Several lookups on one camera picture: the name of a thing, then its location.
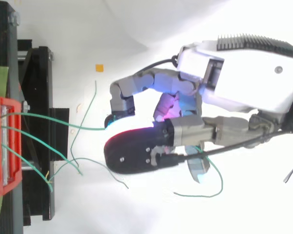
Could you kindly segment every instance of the black heat sink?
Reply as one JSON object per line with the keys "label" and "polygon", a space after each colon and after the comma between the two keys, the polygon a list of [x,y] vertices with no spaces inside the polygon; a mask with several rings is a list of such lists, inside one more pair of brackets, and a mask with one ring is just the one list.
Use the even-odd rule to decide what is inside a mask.
{"label": "black heat sink", "polygon": [[285,41],[249,34],[218,37],[218,51],[240,49],[268,51],[293,58],[293,46]]}

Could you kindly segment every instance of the bolt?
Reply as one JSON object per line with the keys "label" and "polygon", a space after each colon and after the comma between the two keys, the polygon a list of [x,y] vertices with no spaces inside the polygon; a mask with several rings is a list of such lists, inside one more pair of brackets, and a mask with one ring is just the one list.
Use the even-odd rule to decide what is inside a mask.
{"label": "bolt", "polygon": [[28,113],[28,111],[31,109],[30,105],[28,105],[27,101],[22,102],[22,112]]}
{"label": "bolt", "polygon": [[53,52],[49,52],[48,59],[49,59],[50,62],[55,60],[55,55],[54,55]]}
{"label": "bolt", "polygon": [[275,69],[274,69],[275,73],[277,74],[281,74],[283,72],[283,68],[281,66],[277,66]]}
{"label": "bolt", "polygon": [[10,15],[8,17],[8,22],[12,26],[14,26],[14,27],[19,26],[20,25],[20,21],[21,20],[20,20],[20,14],[19,14],[19,12],[14,11],[14,12],[10,13]]}

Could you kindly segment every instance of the cable connector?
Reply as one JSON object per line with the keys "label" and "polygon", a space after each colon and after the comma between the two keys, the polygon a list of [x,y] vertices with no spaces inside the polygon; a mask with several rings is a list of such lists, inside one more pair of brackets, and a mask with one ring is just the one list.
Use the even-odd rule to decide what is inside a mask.
{"label": "cable connector", "polygon": [[178,166],[179,163],[184,162],[184,155],[178,154],[157,154],[156,162],[158,168],[174,167]]}

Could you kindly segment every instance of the robotic hand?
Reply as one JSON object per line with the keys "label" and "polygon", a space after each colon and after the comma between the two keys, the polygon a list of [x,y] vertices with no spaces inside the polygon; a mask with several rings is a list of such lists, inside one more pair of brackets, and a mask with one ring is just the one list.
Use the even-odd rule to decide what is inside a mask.
{"label": "robotic hand", "polygon": [[[178,71],[154,66],[172,62]],[[132,174],[176,166],[187,160],[195,181],[209,169],[206,156],[253,148],[274,136],[293,133],[293,46],[252,35],[193,43],[173,56],[110,86],[115,120],[135,114],[133,95],[162,92],[154,127],[122,132],[106,143],[107,166]],[[258,109],[249,121],[238,117],[201,117],[202,102],[231,112]],[[204,142],[223,148],[197,152]],[[185,146],[186,156],[174,154]]]}

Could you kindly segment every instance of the white wall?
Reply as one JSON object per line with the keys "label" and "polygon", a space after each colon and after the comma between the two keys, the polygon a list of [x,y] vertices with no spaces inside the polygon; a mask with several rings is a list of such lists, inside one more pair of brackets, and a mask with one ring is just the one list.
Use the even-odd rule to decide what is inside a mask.
{"label": "white wall", "polygon": [[[256,33],[293,44],[293,0],[11,0],[21,14],[19,39],[49,46],[53,62],[54,107],[70,107],[79,124],[94,92],[98,96],[85,126],[101,127],[110,113],[109,85],[140,68],[176,54],[183,44],[216,38],[222,32]],[[104,64],[104,73],[95,64]],[[137,115],[151,117],[159,94],[138,95]],[[152,104],[144,105],[144,100]],[[76,108],[82,104],[77,113]],[[206,116],[227,115],[204,106]],[[77,131],[69,136],[69,145]],[[109,132],[82,131],[75,156],[104,162]],[[220,189],[217,173],[196,184],[187,165],[125,176],[129,190],[90,162],[81,177],[67,166],[56,177],[56,215],[32,218],[25,234],[292,233],[293,136],[256,149],[213,156],[224,179],[212,199],[182,198],[172,192],[210,194]]]}

